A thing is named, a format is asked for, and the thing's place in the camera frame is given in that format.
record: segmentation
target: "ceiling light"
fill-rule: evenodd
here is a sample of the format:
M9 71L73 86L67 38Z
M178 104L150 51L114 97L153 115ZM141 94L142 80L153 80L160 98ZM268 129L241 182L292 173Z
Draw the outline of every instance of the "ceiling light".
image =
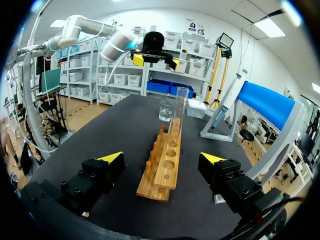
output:
M258 21L254 25L267 34L269 38L285 36L285 33L270 18Z
M315 90L318 94L320 94L320 86L317 84L312 83L313 90Z
M287 0L282 2L282 7L288 14L292 24L296 27L299 27L302 22L302 18L296 8Z
M66 20L55 20L53 23L51 23L51 28L63 28L66 24Z

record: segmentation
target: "desk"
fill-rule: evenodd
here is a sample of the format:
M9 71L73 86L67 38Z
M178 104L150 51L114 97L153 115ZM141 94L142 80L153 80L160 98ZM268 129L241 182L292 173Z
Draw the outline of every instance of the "desk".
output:
M240 143L200 137L207 119L184 115L177 186L168 202L136 195L162 121L160 99L130 95L108 108L62 144L33 174L31 182L48 180L58 189L81 169L81 162L119 151L125 170L108 195L102 195L86 220L103 228L141 237L221 239L236 227L240 216L227 204L215 204L207 182L198 171L199 153L234 158L247 171L251 163ZM226 134L221 121L216 133Z

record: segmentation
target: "white cylinder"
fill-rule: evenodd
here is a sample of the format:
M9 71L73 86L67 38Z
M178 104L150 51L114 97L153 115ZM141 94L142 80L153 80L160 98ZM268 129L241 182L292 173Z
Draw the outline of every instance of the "white cylinder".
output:
M187 50L182 49L180 52L179 59L186 60L187 59Z

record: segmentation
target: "clear glass tube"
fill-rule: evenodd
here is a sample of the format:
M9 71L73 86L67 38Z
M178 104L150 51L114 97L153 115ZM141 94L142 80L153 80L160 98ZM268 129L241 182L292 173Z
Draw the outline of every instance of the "clear glass tube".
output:
M176 147L178 144L179 135L181 132L182 121L184 118L187 100L189 95L189 89L183 86L178 86L175 97L174 114L172 118L171 129L169 132L170 147Z

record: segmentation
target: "ceiling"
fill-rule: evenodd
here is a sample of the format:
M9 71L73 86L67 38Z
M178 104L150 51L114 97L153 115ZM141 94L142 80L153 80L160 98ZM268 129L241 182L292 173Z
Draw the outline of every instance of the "ceiling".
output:
M51 28L56 19L66 19L70 15L84 15L97 19L110 13L134 9L170 8L206 14L230 23L248 34L251 22L264 18L267 14L281 8L279 0L53 0L45 10L39 22L35 40L45 40L58 33L60 28ZM30 37L36 16L26 23L22 43ZM320 99L312 89L312 82L320 85L318 63L303 31L295 28L286 14L272 16L271 19L286 34L285 37L268 38L256 26L252 26L251 35L270 49L289 69L300 87L312 96Z

